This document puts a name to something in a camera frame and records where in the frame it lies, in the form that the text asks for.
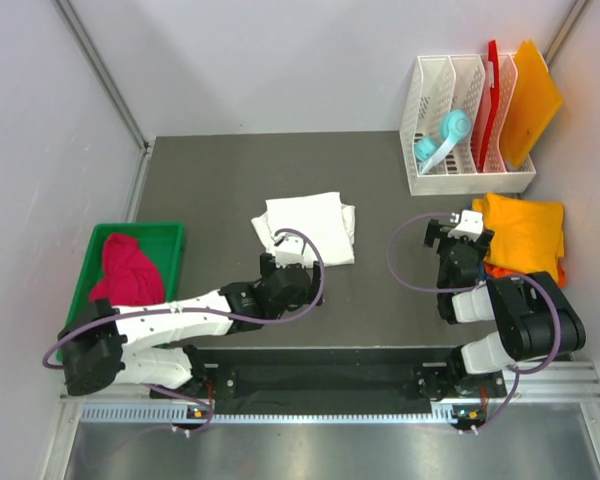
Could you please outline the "white t-shirt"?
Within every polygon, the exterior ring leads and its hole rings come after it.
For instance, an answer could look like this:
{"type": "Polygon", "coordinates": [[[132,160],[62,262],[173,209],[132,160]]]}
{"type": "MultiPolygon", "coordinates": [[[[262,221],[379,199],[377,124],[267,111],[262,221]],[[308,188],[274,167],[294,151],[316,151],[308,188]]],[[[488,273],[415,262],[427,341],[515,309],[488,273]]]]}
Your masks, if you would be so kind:
{"type": "Polygon", "coordinates": [[[269,199],[265,204],[266,211],[251,224],[268,253],[274,252],[275,232],[290,228],[315,244],[326,267],[355,263],[356,209],[342,203],[339,192],[269,199]]]}

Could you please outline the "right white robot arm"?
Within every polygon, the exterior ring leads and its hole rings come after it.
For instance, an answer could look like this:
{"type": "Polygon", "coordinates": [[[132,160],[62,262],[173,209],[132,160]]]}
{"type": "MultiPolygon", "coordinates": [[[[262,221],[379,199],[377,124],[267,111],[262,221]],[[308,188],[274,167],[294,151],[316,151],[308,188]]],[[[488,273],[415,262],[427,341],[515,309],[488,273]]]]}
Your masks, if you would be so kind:
{"type": "Polygon", "coordinates": [[[424,245],[439,256],[437,309],[451,325],[493,321],[496,331],[454,348],[446,380],[456,394],[478,389],[484,376],[517,362],[569,354],[586,342],[582,320],[550,273],[538,271],[479,280],[495,233],[480,220],[468,226],[428,222],[424,245]]]}

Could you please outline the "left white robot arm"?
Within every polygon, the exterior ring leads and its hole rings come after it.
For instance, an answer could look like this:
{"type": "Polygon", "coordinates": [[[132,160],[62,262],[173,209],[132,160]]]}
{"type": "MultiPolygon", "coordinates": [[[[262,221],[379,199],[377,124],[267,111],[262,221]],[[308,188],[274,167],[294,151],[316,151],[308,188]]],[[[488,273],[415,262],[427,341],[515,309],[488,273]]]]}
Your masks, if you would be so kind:
{"type": "Polygon", "coordinates": [[[206,365],[190,341],[249,333],[295,320],[323,301],[324,267],[282,265],[260,257],[260,278],[205,295],[149,306],[93,301],[58,335],[65,387],[74,397],[112,385],[147,385],[155,396],[196,396],[208,385],[206,365]]]}

